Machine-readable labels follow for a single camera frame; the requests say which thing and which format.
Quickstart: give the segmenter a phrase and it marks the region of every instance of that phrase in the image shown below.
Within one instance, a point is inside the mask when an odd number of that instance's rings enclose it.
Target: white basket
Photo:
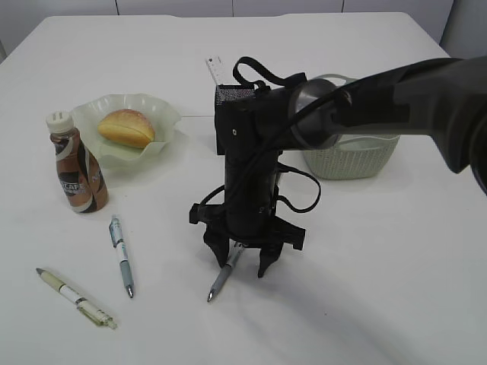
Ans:
[[[311,172],[322,179],[361,179],[382,170],[398,140],[398,135],[344,136],[327,150],[303,155]]]

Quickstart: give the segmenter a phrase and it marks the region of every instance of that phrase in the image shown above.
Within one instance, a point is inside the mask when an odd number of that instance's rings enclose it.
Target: pen clip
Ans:
[[[112,239],[113,247],[116,247],[115,236],[113,235],[113,219],[110,222],[110,225],[108,226],[108,230],[110,232],[110,238]]]
[[[85,317],[87,317],[89,320],[91,320],[95,325],[102,326],[103,323],[96,318],[95,316],[92,316],[85,308],[82,306],[78,306],[78,310],[84,314]]]
[[[112,221],[108,226],[108,230],[110,232],[110,237],[112,238],[113,247],[116,247],[116,245],[123,241],[120,219],[117,216],[112,216]]]

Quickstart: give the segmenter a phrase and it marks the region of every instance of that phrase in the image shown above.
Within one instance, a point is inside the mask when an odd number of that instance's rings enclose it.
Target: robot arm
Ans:
[[[245,80],[240,63],[283,87]],[[487,194],[487,57],[420,62],[343,87],[304,74],[277,78],[248,57],[234,76],[251,96],[215,107],[225,184],[194,205],[189,219],[207,224],[203,238],[220,266],[229,239],[261,249],[260,277],[283,243],[302,248],[304,230],[275,216],[279,174],[293,171],[278,163],[283,150],[325,149],[347,134],[430,135],[450,170],[470,164]],[[222,191],[222,205],[206,204]]]

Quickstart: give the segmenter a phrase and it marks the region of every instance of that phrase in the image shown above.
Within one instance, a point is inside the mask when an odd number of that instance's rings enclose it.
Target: bottle cap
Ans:
[[[66,133],[75,127],[69,112],[54,112],[46,117],[47,128],[51,133]]]

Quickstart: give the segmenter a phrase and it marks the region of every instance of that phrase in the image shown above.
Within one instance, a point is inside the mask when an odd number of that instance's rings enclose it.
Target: white wavy bowl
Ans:
[[[98,123],[120,109],[137,110],[152,124],[155,140],[143,150],[108,141],[98,133]],[[173,139],[174,125],[181,119],[168,102],[147,94],[105,95],[75,107],[71,115],[82,141],[104,168],[132,167],[158,154]]]

